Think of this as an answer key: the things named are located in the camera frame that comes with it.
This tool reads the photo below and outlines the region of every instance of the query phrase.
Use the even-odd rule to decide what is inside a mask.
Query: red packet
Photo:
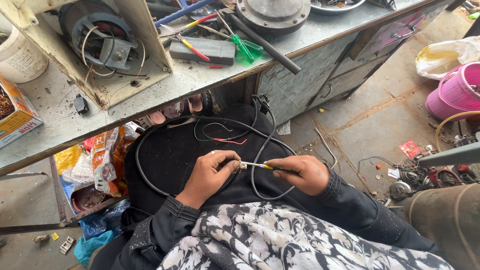
[[[405,144],[398,147],[402,149],[409,159],[421,152],[420,148],[412,140],[408,140]]]

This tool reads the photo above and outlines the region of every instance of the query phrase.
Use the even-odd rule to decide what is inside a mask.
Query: pink plastic bucket
[[[446,83],[444,80],[458,70]],[[445,120],[460,112],[480,110],[480,94],[476,93],[470,85],[480,85],[480,62],[470,62],[452,69],[440,81],[439,86],[431,92],[425,107],[435,118]],[[451,122],[467,118],[463,115],[451,119]]]

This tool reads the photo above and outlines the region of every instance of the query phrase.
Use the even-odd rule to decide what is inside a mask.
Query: lion brand box
[[[13,104],[13,110],[0,120],[0,148],[2,148],[43,122],[18,85],[0,76],[0,87],[0,94],[8,96]]]

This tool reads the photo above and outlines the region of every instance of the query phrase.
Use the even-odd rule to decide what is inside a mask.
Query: black electrical switch
[[[73,101],[75,104],[75,109],[77,113],[82,115],[88,112],[88,104],[87,101],[82,97],[82,95],[77,94],[77,98]]]

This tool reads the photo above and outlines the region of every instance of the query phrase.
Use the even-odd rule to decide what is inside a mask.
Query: yellow and red handle
[[[195,49],[187,40],[182,39],[182,43],[185,44],[188,48],[190,48],[196,55],[200,56],[203,60],[210,62],[210,58],[206,57],[203,55],[201,52],[199,52],[197,49]]]
[[[185,29],[186,29],[186,28],[189,28],[189,27],[192,27],[192,26],[194,26],[194,25],[197,25],[197,24],[199,24],[199,23],[203,23],[204,21],[208,21],[208,20],[210,20],[210,19],[216,18],[217,16],[218,16],[217,13],[212,14],[212,15],[208,15],[208,16],[205,16],[205,17],[203,17],[203,18],[201,18],[201,19],[199,19],[199,20],[196,20],[196,21],[193,22],[193,23],[187,24],[187,25],[185,26]]]

